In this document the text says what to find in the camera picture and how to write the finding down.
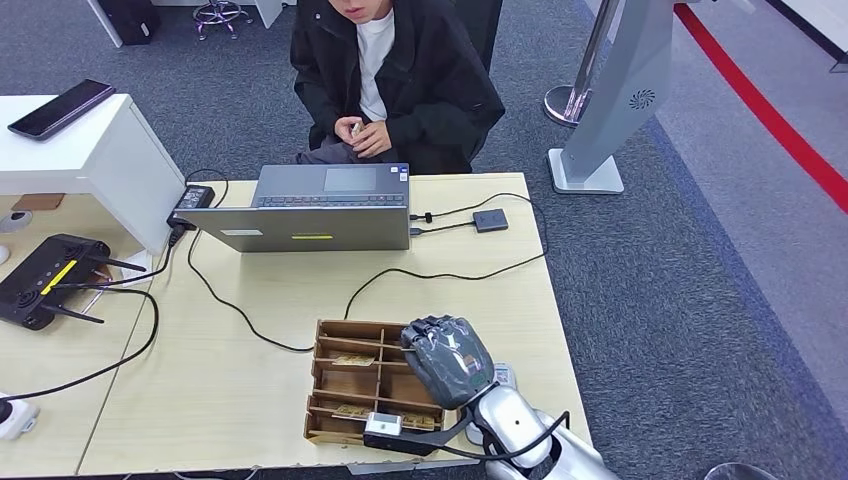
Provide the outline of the person's left hand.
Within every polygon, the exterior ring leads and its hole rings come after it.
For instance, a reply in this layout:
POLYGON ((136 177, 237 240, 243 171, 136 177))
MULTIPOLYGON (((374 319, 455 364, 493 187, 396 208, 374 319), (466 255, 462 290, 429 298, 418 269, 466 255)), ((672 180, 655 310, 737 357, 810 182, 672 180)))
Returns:
POLYGON ((371 158, 392 148, 385 121, 374 121, 365 125, 352 138, 353 151, 359 158, 371 158))

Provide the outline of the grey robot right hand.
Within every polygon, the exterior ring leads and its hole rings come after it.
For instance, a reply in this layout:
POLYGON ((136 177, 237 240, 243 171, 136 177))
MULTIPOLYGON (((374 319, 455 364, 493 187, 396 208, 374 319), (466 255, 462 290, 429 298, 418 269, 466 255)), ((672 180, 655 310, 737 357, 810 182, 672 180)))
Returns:
POLYGON ((400 333, 407 364, 445 410, 460 408, 494 384, 494 361, 463 317, 427 316, 400 333))

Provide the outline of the person's right hand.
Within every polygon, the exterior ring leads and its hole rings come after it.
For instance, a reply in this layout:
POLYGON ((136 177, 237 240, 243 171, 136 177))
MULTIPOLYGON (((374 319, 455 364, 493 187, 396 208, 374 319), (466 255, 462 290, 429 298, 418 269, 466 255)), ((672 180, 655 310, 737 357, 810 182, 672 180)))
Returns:
POLYGON ((344 143, 352 145, 363 125, 363 120, 360 117, 341 117, 335 122, 335 135, 344 143))

